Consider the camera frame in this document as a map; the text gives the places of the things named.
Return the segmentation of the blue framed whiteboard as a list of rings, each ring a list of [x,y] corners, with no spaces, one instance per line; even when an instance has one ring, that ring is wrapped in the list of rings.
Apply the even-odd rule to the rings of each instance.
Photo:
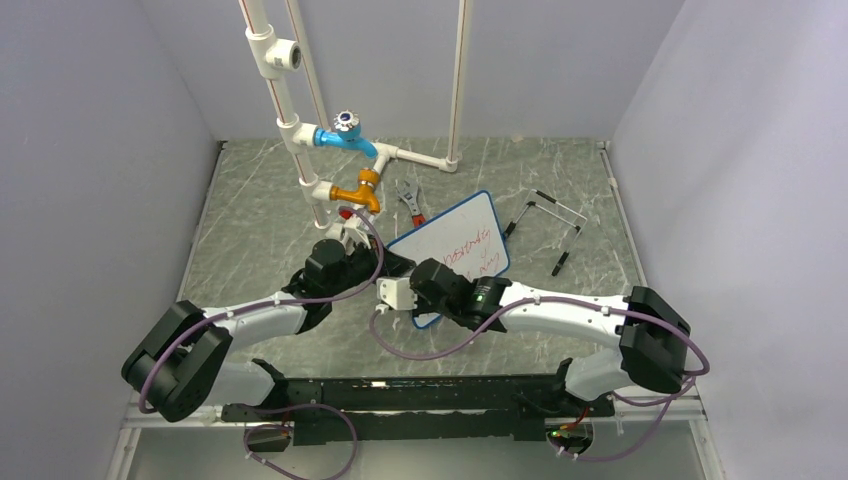
[[[416,265],[434,258],[474,282],[495,277],[510,266],[510,257],[490,193],[481,190],[408,231],[387,245],[387,250],[409,258]],[[423,328],[436,313],[415,314]]]

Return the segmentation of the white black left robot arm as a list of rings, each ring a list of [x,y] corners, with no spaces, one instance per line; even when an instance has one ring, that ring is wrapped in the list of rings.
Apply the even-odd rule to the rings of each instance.
[[[174,303],[125,360],[121,376],[139,393],[141,412],[169,422],[201,406],[227,404],[247,405],[261,419],[275,419],[290,404],[288,380],[265,360],[237,363],[232,354],[306,333],[331,313],[333,303],[414,266],[375,241],[348,251],[336,240],[321,240],[290,282],[268,297],[229,307]]]

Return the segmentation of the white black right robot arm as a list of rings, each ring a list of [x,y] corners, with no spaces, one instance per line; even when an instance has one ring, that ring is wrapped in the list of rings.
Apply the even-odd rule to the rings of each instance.
[[[682,391],[691,328],[654,290],[588,297],[545,291],[500,277],[468,280],[435,259],[416,266],[410,288],[423,312],[473,332],[541,332],[592,342],[596,353],[560,362],[539,393],[517,403],[548,416],[570,416],[619,388]]]

